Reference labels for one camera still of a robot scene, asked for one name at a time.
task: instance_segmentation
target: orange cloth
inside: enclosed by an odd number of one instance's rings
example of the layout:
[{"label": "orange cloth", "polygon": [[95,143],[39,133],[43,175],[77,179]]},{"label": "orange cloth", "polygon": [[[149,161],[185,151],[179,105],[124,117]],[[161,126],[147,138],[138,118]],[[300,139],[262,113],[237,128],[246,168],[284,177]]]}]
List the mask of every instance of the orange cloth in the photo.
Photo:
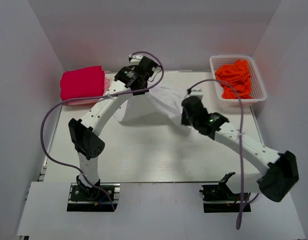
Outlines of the orange cloth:
[{"label": "orange cloth", "polygon": [[[225,64],[221,66],[216,72],[217,80],[222,80],[233,86],[241,99],[252,99],[251,94],[251,74],[249,62],[246,60],[237,60],[234,64]],[[224,89],[222,97],[224,99],[237,99],[238,97],[233,90],[221,84]]]}]

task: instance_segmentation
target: tabletop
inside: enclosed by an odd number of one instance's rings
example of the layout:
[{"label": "tabletop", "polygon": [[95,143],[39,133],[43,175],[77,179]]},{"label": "tabletop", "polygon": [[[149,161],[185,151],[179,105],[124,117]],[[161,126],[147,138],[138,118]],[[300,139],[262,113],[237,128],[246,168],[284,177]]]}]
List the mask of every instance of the tabletop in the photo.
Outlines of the tabletop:
[{"label": "tabletop", "polygon": [[[114,73],[107,73],[110,80]],[[191,85],[212,78],[210,72],[166,71],[161,84],[186,91]],[[203,104],[209,112],[219,112],[237,127],[239,113],[228,113],[218,106],[213,82],[198,86],[203,90]],[[63,106],[50,147],[56,160],[79,166],[78,154],[71,142],[68,123],[81,118],[90,105]],[[260,141],[254,116],[249,107],[244,109],[243,130]],[[239,155],[226,146],[195,129],[187,134],[170,122],[144,125],[122,125],[110,118],[101,133],[105,149],[99,156],[98,174],[102,182],[216,182],[228,172],[240,171]],[[244,160],[244,172],[257,173],[256,168]],[[78,171],[47,161],[44,182],[75,182]]]}]

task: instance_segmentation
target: laundry basket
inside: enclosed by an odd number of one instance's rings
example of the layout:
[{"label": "laundry basket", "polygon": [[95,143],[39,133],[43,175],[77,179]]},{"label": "laundry basket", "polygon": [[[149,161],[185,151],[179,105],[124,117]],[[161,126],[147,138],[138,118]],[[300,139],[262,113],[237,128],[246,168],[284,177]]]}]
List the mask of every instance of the laundry basket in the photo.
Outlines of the laundry basket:
[{"label": "laundry basket", "polygon": [[[218,55],[211,56],[209,58],[210,68],[212,70],[213,79],[216,79],[215,72],[224,64],[234,64],[237,60],[246,60],[248,61],[248,67],[250,72],[250,81],[251,81],[251,99],[242,99],[242,104],[244,107],[251,106],[254,103],[264,101],[267,97],[265,88],[260,77],[259,71],[254,64],[254,61],[249,56],[244,55]],[[225,99],[222,98],[224,92],[223,87],[218,82],[214,82],[216,94],[219,100],[219,104],[222,108],[226,107],[235,107],[239,106],[238,99]]]}]

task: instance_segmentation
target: purple cable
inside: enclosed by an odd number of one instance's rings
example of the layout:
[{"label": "purple cable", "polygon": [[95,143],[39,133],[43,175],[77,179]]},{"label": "purple cable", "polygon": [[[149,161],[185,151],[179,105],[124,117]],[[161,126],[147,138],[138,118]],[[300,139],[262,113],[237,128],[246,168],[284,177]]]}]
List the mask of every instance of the purple cable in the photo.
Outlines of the purple cable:
[{"label": "purple cable", "polygon": [[[195,83],[193,86],[191,86],[189,88],[189,90],[191,90],[192,88],[194,88],[197,85],[204,83],[204,82],[218,82],[218,83],[224,84],[224,85],[230,87],[237,96],[239,107],[240,107],[240,124],[239,124],[239,130],[238,130],[238,132],[239,132],[239,136],[238,136],[239,160],[240,160],[240,199],[244,199],[244,160],[243,160],[243,142],[242,142],[244,110],[243,110],[243,104],[242,104],[240,95],[238,94],[236,89],[233,86],[231,86],[229,83],[222,81],[222,80],[215,80],[215,79],[206,79],[206,80],[199,81],[199,82]],[[236,229],[237,230],[239,230],[241,228],[244,207],[245,207],[245,204],[243,203],[243,201],[240,201],[239,212],[238,212],[238,216],[237,216],[237,219],[236,219]]]},{"label": "purple cable", "polygon": [[[139,90],[134,90],[134,91],[124,91],[124,92],[117,92],[115,94],[111,94],[110,96],[111,97],[117,97],[117,96],[120,96],[120,95],[124,95],[124,94],[134,94],[134,93],[141,93],[141,92],[146,92],[152,88],[154,88],[157,84],[159,84],[163,77],[164,77],[164,67],[163,67],[163,64],[161,63],[161,61],[155,56],[153,55],[152,53],[150,52],[147,52],[147,51],[137,51],[137,52],[134,52],[132,53],[132,55],[135,55],[135,54],[146,54],[146,55],[149,55],[151,56],[152,58],[154,58],[159,66],[161,66],[161,76],[160,76],[160,79],[155,82],[153,85],[151,85],[150,87],[147,87],[147,88],[144,88],[144,89],[139,89]],[[43,121],[42,121],[42,124],[40,126],[40,144],[41,144],[41,147],[43,149],[43,152],[44,154],[54,163],[56,164],[60,164],[60,165],[63,165],[63,166],[67,166],[67,167],[70,167],[70,168],[74,168],[76,170],[78,170],[82,175],[83,175],[83,178],[85,179],[85,181],[91,185],[92,187],[98,189],[98,190],[101,190],[103,193],[105,193],[105,195],[107,196],[112,208],[113,208],[113,211],[115,211],[115,207],[114,207],[114,204],[111,200],[111,197],[110,195],[108,194],[107,191],[105,191],[103,188],[99,187],[99,186],[96,186],[94,184],[92,184],[85,176],[84,172],[77,166],[75,165],[72,165],[72,164],[68,164],[68,163],[64,163],[64,162],[61,162],[61,161],[58,161],[56,159],[54,159],[53,157],[50,156],[50,154],[48,153],[48,151],[46,150],[46,147],[45,147],[45,144],[44,144],[44,138],[43,138],[43,133],[44,133],[44,125],[45,125],[45,122],[46,120],[48,119],[49,115],[51,114],[51,112],[56,109],[58,106],[60,105],[63,105],[65,103],[68,103],[68,102],[72,102],[72,101],[78,101],[78,100],[91,100],[91,99],[107,99],[109,96],[108,95],[103,95],[103,96],[91,96],[91,97],[76,97],[76,98],[71,98],[71,99],[67,99],[67,100],[64,100],[64,101],[61,101],[59,102],[58,104],[56,104],[55,106],[53,106],[44,116],[43,118]]]}]

